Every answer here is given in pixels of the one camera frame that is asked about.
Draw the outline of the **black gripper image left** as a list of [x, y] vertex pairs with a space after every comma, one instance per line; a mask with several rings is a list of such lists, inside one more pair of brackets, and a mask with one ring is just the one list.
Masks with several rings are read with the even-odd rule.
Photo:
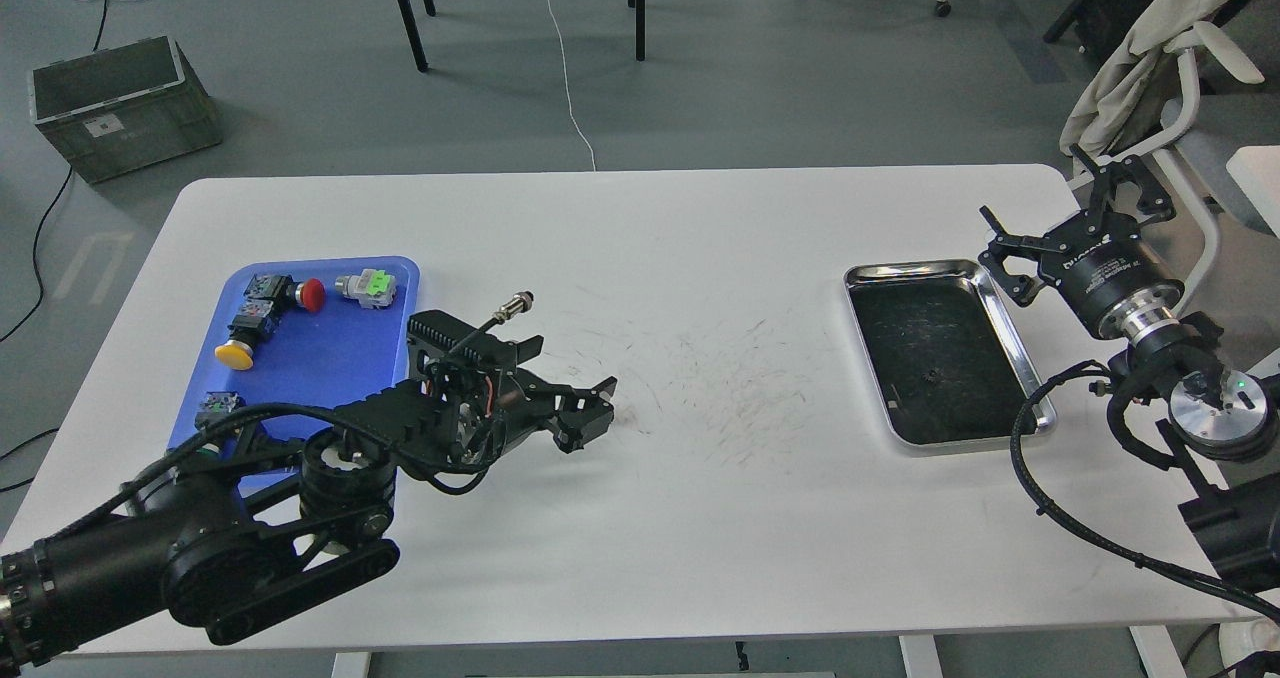
[[[611, 429], [618, 379], [590, 388], [548, 382], [524, 368], [543, 336], [509, 342], [494, 327], [532, 310], [517, 292], [479, 326], [443, 310], [413, 313], [407, 327], [410, 376], [335, 411], [335, 464], [340, 469], [388, 463], [412, 478], [483, 478], [497, 461], [535, 432], [548, 432], [563, 454]], [[607, 400], [600, 420], [582, 420], [582, 400]]]

